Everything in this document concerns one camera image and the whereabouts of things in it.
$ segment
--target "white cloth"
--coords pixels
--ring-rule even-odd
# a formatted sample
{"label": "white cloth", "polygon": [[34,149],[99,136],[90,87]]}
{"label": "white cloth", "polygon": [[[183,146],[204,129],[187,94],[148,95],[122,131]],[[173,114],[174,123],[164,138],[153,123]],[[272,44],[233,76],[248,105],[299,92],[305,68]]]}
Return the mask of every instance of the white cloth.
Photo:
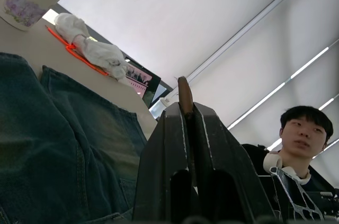
{"label": "white cloth", "polygon": [[61,13],[54,22],[57,32],[69,44],[74,44],[90,63],[103,68],[117,80],[125,78],[128,63],[117,46],[91,40],[85,22],[75,15]]}
{"label": "white cloth", "polygon": [[[270,173],[271,167],[282,168],[282,159],[279,156],[278,152],[273,151],[273,152],[268,153],[266,157],[264,158],[263,167],[267,173]],[[282,170],[285,171],[290,176],[292,176],[294,179],[296,179],[300,185],[307,184],[309,180],[311,179],[311,174],[309,173],[309,171],[307,173],[306,178],[301,179],[299,176],[297,176],[297,173],[292,167],[284,167],[282,168]]]}

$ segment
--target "floral pattern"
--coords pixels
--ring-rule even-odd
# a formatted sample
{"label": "floral pattern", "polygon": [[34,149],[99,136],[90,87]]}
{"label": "floral pattern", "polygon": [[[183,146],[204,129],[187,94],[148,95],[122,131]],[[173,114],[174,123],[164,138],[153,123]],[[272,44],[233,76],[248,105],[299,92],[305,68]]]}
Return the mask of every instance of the floral pattern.
{"label": "floral pattern", "polygon": [[48,10],[43,10],[38,4],[27,0],[7,0],[5,11],[18,23],[30,27],[38,22]]}

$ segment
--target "white table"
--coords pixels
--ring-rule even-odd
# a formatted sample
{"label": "white table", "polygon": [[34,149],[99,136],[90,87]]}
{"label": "white table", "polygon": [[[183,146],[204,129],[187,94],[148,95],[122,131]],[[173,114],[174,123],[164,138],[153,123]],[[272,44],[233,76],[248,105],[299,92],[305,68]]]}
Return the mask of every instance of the white table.
{"label": "white table", "polygon": [[41,19],[28,32],[20,31],[0,18],[0,52],[13,53],[25,58],[38,78],[42,65],[64,73],[120,108],[134,112],[148,139],[156,121],[135,90],[118,83],[114,78],[103,76],[73,57],[58,39],[45,27],[54,26]]}

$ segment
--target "jeans pocket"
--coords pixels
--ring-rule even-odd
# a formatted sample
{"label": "jeans pocket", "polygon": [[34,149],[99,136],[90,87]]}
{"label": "jeans pocket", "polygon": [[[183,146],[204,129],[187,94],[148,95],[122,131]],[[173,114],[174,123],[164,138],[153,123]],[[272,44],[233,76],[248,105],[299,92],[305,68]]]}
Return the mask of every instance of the jeans pocket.
{"label": "jeans pocket", "polygon": [[131,209],[134,206],[137,182],[121,178],[120,187],[125,198],[126,205],[129,209]]}
{"label": "jeans pocket", "polygon": [[0,224],[11,224],[4,209],[0,205]]}

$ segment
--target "orange strap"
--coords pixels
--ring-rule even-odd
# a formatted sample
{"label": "orange strap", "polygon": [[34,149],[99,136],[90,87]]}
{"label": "orange strap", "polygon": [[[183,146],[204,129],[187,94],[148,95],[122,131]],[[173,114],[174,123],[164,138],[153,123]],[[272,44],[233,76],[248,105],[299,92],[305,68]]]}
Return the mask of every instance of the orange strap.
{"label": "orange strap", "polygon": [[57,35],[55,32],[53,32],[53,30],[48,27],[47,30],[58,40],[60,40],[65,46],[66,46],[66,50],[71,53],[74,57],[78,58],[80,61],[83,61],[84,63],[86,63],[88,66],[90,66],[92,69],[96,70],[97,72],[99,72],[100,74],[104,75],[104,76],[108,76],[107,72],[104,72],[103,70],[97,68],[96,66],[94,66],[93,64],[91,64],[86,58],[80,56],[79,54],[77,54],[75,51],[73,51],[74,49],[76,49],[76,46],[74,44],[68,44],[62,37],[60,37],[59,35]]}

